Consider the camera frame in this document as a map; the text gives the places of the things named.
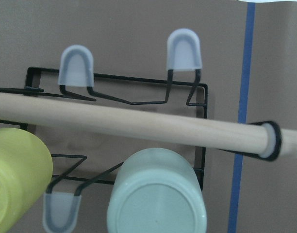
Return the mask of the light green plastic cup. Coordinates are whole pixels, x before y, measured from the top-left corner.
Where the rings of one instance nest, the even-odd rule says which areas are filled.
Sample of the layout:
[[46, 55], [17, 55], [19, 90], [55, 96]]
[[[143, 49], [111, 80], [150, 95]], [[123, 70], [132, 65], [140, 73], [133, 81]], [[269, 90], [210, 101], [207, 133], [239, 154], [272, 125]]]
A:
[[163, 148], [130, 156], [116, 176], [107, 229], [110, 233], [206, 232], [206, 208], [190, 163]]

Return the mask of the yellow plastic cup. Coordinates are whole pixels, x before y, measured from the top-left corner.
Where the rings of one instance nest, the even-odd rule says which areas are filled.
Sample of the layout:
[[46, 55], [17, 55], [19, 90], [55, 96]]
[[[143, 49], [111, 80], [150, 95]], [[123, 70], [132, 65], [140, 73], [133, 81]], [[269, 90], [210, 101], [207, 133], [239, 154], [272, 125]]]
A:
[[53, 162], [34, 134], [0, 128], [0, 233], [7, 232], [45, 192]]

